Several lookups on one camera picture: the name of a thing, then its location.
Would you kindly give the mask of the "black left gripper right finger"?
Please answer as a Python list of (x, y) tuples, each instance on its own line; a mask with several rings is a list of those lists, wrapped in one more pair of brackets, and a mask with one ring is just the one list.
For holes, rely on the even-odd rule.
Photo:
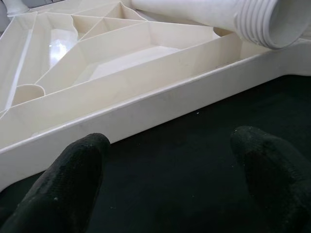
[(237, 127), (230, 144), (270, 231), (309, 233), (310, 161), (287, 140), (252, 126)]

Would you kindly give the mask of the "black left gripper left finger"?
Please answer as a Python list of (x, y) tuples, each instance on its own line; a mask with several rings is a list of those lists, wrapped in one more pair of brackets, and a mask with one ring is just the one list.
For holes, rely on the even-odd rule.
[(108, 138), (91, 133), (69, 144), (2, 224), (2, 233), (84, 233), (101, 188)]

